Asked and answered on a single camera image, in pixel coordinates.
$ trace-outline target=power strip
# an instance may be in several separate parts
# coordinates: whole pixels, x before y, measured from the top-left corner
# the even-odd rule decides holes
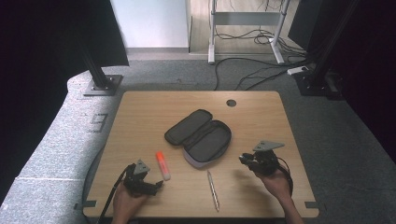
[[[308,71],[308,70],[309,70],[309,69],[308,69],[308,67],[306,67],[306,66],[295,67],[295,68],[289,69],[289,70],[288,70],[288,74],[291,76],[291,75],[294,75],[294,74],[297,74],[297,73],[306,72],[306,71]]]

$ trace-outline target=black stand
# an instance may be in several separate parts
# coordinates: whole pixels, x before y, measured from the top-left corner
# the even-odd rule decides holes
[[[301,95],[305,96],[327,96],[329,99],[343,99],[341,93],[341,78],[329,72],[332,65],[332,57],[335,52],[335,45],[347,26],[347,22],[352,16],[360,0],[353,0],[343,17],[335,28],[329,43],[326,45],[319,58],[317,67],[313,72],[305,72],[294,75]]]
[[[94,63],[87,46],[82,41],[79,34],[77,34],[77,42],[79,44],[82,59],[92,75],[92,80],[87,90],[85,90],[84,96],[113,96],[122,81],[122,75],[106,76],[102,68]]]

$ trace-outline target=silver pen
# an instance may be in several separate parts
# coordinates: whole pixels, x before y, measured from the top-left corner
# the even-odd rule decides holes
[[[212,174],[210,174],[209,170],[207,170],[207,178],[209,179],[209,185],[210,185],[210,189],[212,190],[212,196],[216,206],[216,210],[219,211],[220,204],[218,200],[218,194],[215,191],[215,185],[213,184]]]

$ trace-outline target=orange highlighter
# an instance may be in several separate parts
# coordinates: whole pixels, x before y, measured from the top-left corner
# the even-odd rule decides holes
[[[155,156],[157,157],[157,161],[160,164],[161,172],[163,172],[163,179],[164,180],[170,180],[171,179],[171,174],[169,173],[168,166],[166,165],[165,158],[163,157],[163,153],[161,151],[158,151],[155,153]]]

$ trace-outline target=hand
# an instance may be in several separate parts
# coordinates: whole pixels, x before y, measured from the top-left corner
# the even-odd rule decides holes
[[[112,224],[127,223],[148,197],[146,194],[131,195],[123,182],[120,182],[113,199]]]
[[[280,170],[276,170],[271,175],[262,175],[254,172],[254,174],[262,181],[268,191],[274,195],[279,201],[285,212],[286,223],[303,224],[303,219],[298,213],[293,199],[290,196],[290,187],[288,179]]]
[[[262,175],[260,173],[254,173],[268,189],[268,191],[274,195],[278,200],[290,198],[290,187],[288,179],[285,174],[280,170],[276,170],[271,175]]]

